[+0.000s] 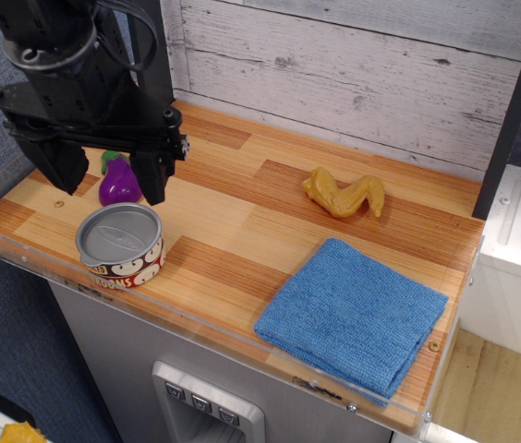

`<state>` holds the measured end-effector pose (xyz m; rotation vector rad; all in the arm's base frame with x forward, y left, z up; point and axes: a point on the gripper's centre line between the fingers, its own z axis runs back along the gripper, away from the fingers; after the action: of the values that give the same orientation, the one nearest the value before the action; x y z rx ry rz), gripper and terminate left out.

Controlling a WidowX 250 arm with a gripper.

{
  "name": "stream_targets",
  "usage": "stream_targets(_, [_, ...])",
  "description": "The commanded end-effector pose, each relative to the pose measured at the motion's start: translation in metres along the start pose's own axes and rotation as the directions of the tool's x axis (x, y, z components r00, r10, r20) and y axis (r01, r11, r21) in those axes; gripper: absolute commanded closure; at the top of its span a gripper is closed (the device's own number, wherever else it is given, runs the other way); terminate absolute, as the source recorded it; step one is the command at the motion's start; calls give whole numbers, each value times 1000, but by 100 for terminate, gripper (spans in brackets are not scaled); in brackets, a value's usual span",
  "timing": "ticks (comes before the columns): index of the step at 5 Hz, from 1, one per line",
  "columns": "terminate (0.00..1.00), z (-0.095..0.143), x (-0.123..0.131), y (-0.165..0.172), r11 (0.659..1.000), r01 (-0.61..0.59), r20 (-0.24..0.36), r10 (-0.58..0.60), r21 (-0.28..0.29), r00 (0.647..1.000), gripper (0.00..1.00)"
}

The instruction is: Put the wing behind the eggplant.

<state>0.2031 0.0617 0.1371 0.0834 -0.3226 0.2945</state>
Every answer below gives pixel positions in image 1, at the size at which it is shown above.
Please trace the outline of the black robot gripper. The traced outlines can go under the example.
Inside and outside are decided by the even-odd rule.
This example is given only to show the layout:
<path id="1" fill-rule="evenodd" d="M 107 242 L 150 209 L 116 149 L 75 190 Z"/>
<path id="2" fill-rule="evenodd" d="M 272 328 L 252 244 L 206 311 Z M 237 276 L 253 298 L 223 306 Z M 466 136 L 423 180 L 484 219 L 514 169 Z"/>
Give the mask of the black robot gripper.
<path id="1" fill-rule="evenodd" d="M 73 195 L 88 171 L 83 146 L 130 154 L 150 205 L 165 201 L 175 160 L 186 159 L 181 113 L 145 91 L 97 43 L 47 52 L 7 43 L 23 82 L 0 87 L 0 111 L 24 155 L 58 189 Z"/>

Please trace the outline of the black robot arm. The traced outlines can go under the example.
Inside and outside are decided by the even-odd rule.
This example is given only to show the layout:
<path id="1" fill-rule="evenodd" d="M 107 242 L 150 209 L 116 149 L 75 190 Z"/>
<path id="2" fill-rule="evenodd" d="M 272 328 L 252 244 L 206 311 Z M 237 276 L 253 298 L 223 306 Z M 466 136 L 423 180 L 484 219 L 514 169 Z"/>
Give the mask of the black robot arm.
<path id="1" fill-rule="evenodd" d="M 116 12 L 151 32 L 145 56 L 128 58 Z M 125 152 L 147 202 L 164 202 L 189 143 L 182 114 L 131 76 L 159 48 L 149 14 L 129 1 L 0 1 L 0 30 L 6 58 L 26 76 L 0 87 L 4 126 L 40 172 L 72 195 L 88 170 L 85 148 Z"/>

